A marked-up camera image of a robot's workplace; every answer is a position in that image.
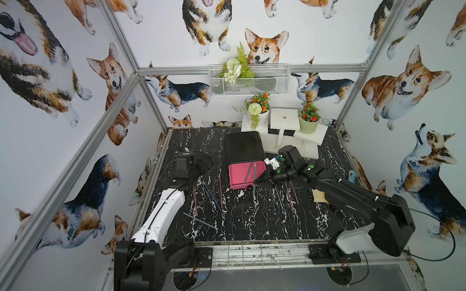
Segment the black drawer cabinet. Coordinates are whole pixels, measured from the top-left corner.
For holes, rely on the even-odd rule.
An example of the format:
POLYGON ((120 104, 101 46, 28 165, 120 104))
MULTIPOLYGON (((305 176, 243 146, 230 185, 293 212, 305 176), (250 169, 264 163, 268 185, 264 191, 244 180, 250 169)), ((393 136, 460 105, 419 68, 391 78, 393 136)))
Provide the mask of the black drawer cabinet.
POLYGON ((260 133, 252 131, 227 134, 225 158, 227 165, 264 160, 266 157, 260 133))

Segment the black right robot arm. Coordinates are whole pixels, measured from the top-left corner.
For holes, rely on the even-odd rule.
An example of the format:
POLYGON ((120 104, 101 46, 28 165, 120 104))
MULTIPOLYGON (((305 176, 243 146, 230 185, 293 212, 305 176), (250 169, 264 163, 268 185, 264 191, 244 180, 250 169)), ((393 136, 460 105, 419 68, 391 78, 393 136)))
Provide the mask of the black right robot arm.
POLYGON ((281 148, 278 157, 254 180, 255 186, 276 188, 297 181, 310 192, 323 193, 328 204, 353 209, 369 221, 366 226, 338 232, 320 250, 311 251, 311 259, 338 262, 353 253, 376 250, 392 257, 402 255, 415 224, 401 196, 375 194, 335 175, 316 160, 306 162, 292 145, 281 148))

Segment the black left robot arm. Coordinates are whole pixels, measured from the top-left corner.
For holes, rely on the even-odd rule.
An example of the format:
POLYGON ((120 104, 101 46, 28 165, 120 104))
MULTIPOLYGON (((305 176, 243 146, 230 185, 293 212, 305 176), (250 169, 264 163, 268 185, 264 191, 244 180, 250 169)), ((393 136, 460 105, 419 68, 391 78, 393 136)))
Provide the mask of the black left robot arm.
POLYGON ((116 245, 114 252, 115 291, 160 291, 168 273, 174 269, 212 267, 210 247, 197 247, 193 240, 181 238, 168 246, 163 242, 185 203, 185 190, 213 168, 203 152, 178 152, 175 169, 164 183, 160 199, 140 229, 116 245))

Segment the red pencil near drawer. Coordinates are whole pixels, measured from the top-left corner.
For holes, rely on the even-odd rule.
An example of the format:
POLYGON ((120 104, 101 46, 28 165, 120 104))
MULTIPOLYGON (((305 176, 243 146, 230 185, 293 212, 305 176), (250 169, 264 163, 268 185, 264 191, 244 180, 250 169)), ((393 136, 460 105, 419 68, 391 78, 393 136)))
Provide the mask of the red pencil near drawer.
POLYGON ((222 177, 219 178, 219 192, 220 192, 220 207, 223 210, 223 190, 222 190, 222 177))

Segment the dark blue pencil left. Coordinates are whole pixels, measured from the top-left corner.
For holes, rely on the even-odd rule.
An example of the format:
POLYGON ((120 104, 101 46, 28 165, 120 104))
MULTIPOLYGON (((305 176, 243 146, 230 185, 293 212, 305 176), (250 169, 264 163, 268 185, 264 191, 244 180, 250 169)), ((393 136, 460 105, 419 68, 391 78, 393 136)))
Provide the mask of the dark blue pencil left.
POLYGON ((200 181, 201 181, 201 184, 202 186, 205 188, 207 194, 209 195, 210 199, 214 202, 214 204, 217 206, 217 207, 220 207, 220 204, 218 203, 218 200, 217 198, 215 197, 212 189, 208 186, 208 184, 206 183, 205 179, 203 177, 200 177, 200 181))

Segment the red pencil right group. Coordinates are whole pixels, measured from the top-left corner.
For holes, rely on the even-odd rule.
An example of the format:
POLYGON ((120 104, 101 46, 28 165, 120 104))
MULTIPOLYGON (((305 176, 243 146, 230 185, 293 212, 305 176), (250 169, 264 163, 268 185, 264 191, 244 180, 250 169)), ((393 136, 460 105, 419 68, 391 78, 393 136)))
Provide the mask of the red pencil right group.
POLYGON ((291 190, 288 186, 286 186, 286 195, 287 195, 287 201, 290 206, 290 209, 293 210, 293 201, 291 197, 291 190))

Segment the white wooden stand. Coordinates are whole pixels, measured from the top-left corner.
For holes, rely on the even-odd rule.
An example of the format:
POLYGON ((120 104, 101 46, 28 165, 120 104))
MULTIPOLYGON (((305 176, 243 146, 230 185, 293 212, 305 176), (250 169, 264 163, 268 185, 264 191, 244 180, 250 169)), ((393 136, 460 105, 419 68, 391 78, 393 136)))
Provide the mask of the white wooden stand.
POLYGON ((318 123, 313 133, 300 131, 299 113, 296 109, 272 108, 255 129, 260 134, 263 150, 276 154, 284 146, 294 146, 304 158, 319 158, 319 147, 326 136, 328 126, 318 123))

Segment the dark blue pencil right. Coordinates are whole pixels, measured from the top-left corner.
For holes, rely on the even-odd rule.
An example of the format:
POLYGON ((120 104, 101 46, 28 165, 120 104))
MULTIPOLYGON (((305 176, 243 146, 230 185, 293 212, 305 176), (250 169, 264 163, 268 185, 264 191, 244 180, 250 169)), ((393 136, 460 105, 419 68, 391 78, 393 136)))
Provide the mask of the dark blue pencil right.
POLYGON ((283 196, 280 193, 280 190, 278 188, 274 189, 274 193, 276 194, 277 199, 279 200, 279 205, 281 207, 282 212, 285 212, 285 206, 283 204, 283 196))

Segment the yellow sticky note pad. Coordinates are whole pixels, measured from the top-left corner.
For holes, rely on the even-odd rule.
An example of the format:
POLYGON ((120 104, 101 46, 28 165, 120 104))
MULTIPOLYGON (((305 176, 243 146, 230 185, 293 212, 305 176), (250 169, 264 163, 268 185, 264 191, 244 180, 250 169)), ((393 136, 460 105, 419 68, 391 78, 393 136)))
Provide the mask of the yellow sticky note pad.
POLYGON ((311 190, 313 201, 315 203, 327 203, 328 201, 325 199, 325 193, 321 192, 320 190, 312 189, 311 190))

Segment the green pot red flowers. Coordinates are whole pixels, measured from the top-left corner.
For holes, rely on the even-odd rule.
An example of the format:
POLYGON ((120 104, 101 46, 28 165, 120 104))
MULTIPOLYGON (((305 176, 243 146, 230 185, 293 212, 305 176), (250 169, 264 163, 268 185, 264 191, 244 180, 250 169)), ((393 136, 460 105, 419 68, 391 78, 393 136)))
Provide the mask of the green pot red flowers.
POLYGON ((299 112, 300 132, 304 134, 314 133, 321 116, 319 109, 313 102, 305 103, 299 112))

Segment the white pot orange flowers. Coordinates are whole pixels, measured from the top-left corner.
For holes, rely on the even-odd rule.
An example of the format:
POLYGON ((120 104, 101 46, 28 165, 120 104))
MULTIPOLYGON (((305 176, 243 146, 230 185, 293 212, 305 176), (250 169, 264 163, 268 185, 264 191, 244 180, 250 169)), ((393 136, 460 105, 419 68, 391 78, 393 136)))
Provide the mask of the white pot orange flowers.
POLYGON ((269 100, 270 97, 266 92, 257 93, 251 98, 246 98, 243 107, 233 107, 233 109, 236 112, 247 113, 251 123, 250 128, 256 130, 268 120, 268 114, 271 110, 269 100))

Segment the teal plastic scoop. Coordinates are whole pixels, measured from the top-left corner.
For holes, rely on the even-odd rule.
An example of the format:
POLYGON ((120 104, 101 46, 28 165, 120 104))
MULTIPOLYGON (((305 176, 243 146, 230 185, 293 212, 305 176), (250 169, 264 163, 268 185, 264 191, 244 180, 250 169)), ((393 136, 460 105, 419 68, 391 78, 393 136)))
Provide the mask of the teal plastic scoop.
POLYGON ((351 182, 351 183, 355 183, 356 182, 356 178, 358 177, 357 173, 354 171, 354 170, 350 170, 348 172, 348 181, 351 182))

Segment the green fern with white flowers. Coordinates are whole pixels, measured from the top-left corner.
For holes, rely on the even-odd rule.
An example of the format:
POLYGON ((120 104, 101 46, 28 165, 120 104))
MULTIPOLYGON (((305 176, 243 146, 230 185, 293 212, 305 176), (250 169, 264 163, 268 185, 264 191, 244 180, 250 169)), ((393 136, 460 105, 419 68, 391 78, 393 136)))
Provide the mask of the green fern with white flowers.
POLYGON ((240 79, 255 78, 255 74, 248 64, 248 56, 245 54, 245 48, 242 43, 237 47, 237 56, 229 58, 223 64, 219 77, 229 84, 236 84, 240 79))

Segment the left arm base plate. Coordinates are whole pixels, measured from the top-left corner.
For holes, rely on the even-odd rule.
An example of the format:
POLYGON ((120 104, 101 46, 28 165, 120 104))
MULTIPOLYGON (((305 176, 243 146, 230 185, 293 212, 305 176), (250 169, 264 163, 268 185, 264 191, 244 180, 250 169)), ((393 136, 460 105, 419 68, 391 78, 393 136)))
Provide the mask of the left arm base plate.
POLYGON ((212 247, 167 247, 162 252, 167 270, 212 266, 212 247))

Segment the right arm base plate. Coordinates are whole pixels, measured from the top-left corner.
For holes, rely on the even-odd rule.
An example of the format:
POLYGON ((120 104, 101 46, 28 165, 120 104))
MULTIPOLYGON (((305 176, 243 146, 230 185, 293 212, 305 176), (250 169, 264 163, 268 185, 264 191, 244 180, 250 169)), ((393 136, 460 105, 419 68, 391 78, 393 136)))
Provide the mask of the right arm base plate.
POLYGON ((310 244, 308 250, 308 258, 313 264, 360 263, 362 261, 357 252, 346 254, 334 245, 310 244))

